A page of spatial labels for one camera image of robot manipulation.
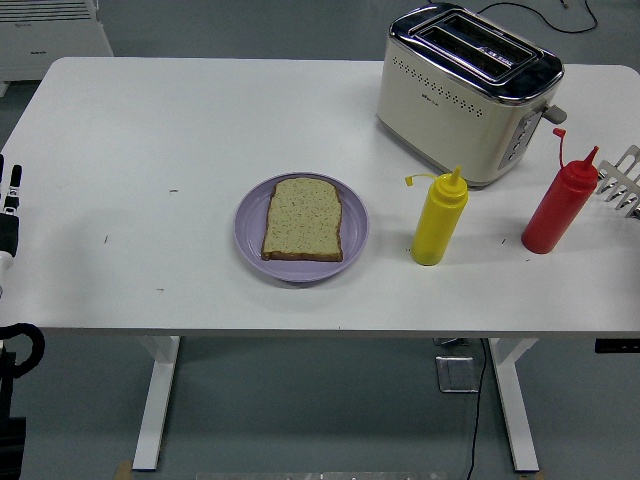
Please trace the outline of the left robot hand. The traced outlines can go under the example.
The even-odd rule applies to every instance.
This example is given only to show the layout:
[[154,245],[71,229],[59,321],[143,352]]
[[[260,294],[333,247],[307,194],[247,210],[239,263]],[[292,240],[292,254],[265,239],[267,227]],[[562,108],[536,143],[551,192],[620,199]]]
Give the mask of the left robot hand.
[[22,171],[20,164],[12,167],[8,190],[1,197],[1,292],[4,292],[6,272],[12,267],[18,251],[20,220],[17,212]]

